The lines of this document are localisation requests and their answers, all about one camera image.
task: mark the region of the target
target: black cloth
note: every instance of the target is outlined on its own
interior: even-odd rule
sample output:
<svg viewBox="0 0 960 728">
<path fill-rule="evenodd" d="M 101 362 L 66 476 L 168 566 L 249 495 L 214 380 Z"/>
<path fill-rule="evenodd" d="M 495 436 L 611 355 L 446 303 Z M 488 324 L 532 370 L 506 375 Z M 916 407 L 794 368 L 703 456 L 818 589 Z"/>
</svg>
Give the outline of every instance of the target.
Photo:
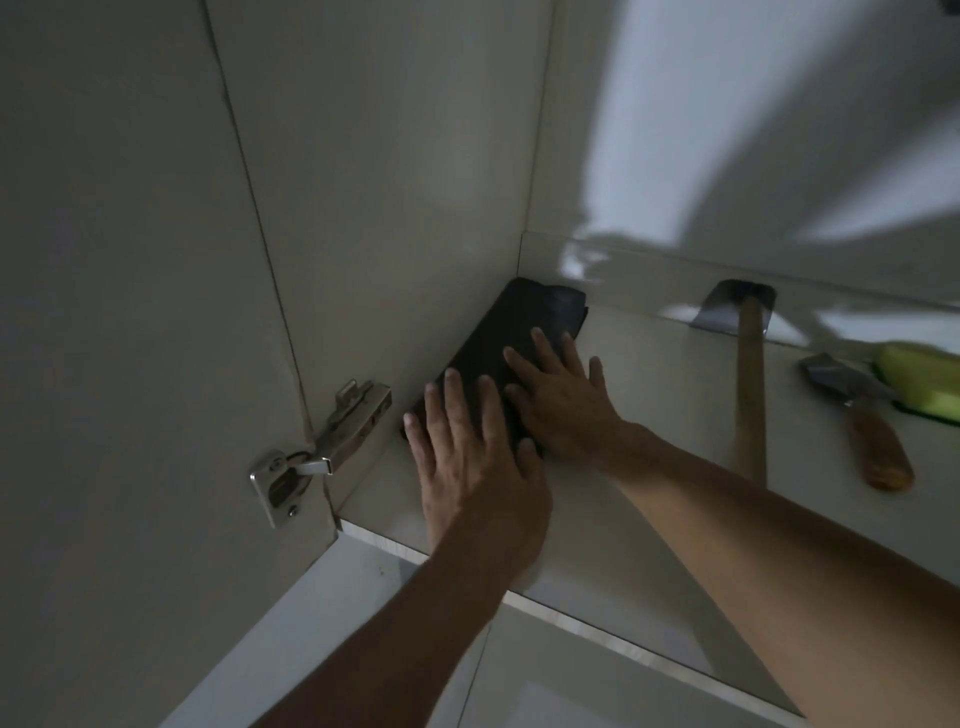
<svg viewBox="0 0 960 728">
<path fill-rule="evenodd" d="M 516 375 L 503 360 L 504 347 L 513 347 L 524 358 L 539 364 L 537 350 L 530 338 L 531 328 L 542 328 L 554 351 L 561 354 L 561 334 L 569 331 L 576 337 L 586 318 L 587 294 L 583 291 L 562 285 L 543 285 L 523 278 L 511 280 L 456 356 L 437 375 L 441 396 L 444 391 L 444 371 L 453 367 L 463 377 L 470 418 L 477 432 L 480 432 L 477 379 L 481 375 L 492 376 L 501 393 L 504 386 L 517 382 Z M 426 410 L 423 398 L 420 398 L 412 412 L 425 431 Z M 516 445 L 528 433 L 515 410 L 506 401 L 504 414 L 511 449 L 516 449 Z"/>
</svg>

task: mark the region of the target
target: sponge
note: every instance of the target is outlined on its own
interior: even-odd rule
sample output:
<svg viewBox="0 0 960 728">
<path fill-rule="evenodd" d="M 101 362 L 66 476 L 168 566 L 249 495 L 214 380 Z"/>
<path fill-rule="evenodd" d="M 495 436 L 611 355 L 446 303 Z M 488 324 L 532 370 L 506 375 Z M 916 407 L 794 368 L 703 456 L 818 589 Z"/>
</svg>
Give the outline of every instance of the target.
<svg viewBox="0 0 960 728">
<path fill-rule="evenodd" d="M 885 344 L 874 362 L 901 409 L 960 425 L 960 356 L 917 344 Z"/>
</svg>

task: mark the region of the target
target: cabinet hinge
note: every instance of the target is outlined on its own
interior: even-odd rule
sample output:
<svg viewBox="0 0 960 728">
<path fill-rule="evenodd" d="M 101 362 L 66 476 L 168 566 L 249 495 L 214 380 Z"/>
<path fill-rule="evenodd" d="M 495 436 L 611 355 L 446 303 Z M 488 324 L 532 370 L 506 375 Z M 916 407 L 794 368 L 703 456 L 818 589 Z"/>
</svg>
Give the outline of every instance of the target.
<svg viewBox="0 0 960 728">
<path fill-rule="evenodd" d="M 360 449 L 393 403 L 390 387 L 375 381 L 358 385 L 351 379 L 336 395 L 336 409 L 313 452 L 287 454 L 272 450 L 251 470 L 250 481 L 267 512 L 270 525 L 279 528 L 300 512 L 300 499 L 313 475 L 330 475 Z"/>
</svg>

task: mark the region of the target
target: wooden handle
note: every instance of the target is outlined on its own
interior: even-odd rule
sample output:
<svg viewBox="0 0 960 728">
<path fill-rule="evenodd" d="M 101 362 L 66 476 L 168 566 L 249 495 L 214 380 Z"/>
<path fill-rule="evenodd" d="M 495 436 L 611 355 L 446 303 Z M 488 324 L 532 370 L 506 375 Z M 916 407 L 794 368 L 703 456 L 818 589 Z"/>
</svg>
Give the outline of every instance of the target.
<svg viewBox="0 0 960 728">
<path fill-rule="evenodd" d="M 763 391 L 763 304 L 753 296 L 740 305 L 736 348 L 735 470 L 767 487 L 767 406 Z"/>
<path fill-rule="evenodd" d="M 870 406 L 847 407 L 847 431 L 863 479 L 880 491 L 905 491 L 913 485 L 913 468 L 897 432 Z"/>
</svg>

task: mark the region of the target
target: forearm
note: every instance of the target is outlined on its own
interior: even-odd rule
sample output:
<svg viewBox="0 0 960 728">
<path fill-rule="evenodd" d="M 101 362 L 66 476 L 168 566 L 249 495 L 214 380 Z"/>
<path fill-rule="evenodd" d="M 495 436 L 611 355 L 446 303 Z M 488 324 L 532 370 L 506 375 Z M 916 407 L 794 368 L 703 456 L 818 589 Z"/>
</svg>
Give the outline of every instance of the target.
<svg viewBox="0 0 960 728">
<path fill-rule="evenodd" d="M 598 465 L 820 726 L 960 714 L 960 597 L 948 583 L 642 428 Z"/>
<path fill-rule="evenodd" d="M 393 599 L 256 728 L 423 726 L 506 591 L 453 529 Z"/>
</svg>

